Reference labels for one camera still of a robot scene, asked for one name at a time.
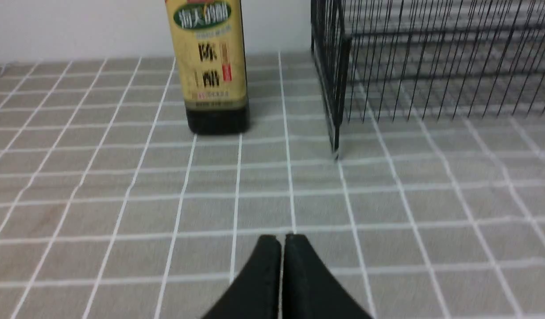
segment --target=bottle label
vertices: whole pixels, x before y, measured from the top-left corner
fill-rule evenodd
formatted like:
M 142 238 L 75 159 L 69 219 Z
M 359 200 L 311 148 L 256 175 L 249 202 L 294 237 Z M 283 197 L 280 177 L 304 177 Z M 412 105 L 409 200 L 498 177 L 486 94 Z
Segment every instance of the bottle label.
M 186 107 L 246 104 L 240 0 L 166 0 Z

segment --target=green oval logo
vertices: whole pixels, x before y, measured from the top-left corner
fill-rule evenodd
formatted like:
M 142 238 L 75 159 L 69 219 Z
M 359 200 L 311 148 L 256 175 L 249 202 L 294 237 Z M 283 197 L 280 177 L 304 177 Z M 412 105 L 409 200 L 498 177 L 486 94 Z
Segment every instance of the green oval logo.
M 184 4 L 174 13 L 174 21 L 185 30 L 213 28 L 227 21 L 231 6 L 223 1 L 205 4 Z

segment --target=tiled floor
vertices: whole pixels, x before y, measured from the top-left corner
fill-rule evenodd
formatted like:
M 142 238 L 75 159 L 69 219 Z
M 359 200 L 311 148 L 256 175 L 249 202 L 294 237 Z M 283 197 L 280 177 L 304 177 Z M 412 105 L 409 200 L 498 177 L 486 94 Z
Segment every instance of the tiled floor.
M 172 58 L 8 69 L 0 319 L 196 318 L 292 231 L 378 318 L 545 317 L 545 117 L 345 124 L 334 163 L 309 55 L 247 63 L 240 137 Z

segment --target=metal wire grid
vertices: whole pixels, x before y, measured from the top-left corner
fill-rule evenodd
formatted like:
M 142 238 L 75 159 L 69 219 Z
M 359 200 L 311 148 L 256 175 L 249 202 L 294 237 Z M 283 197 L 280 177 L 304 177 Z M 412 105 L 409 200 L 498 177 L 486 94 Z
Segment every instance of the metal wire grid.
M 312 16 L 335 151 L 343 118 L 545 113 L 545 0 L 312 1 Z

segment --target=dark bottle bottom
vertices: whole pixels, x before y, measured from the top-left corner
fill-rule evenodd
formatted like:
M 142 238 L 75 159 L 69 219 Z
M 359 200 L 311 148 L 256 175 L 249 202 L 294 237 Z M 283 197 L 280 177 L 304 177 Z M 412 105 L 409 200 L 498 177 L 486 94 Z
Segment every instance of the dark bottle bottom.
M 248 104 L 240 109 L 224 111 L 192 111 L 186 109 L 189 129 L 199 135 L 244 133 L 249 127 Z

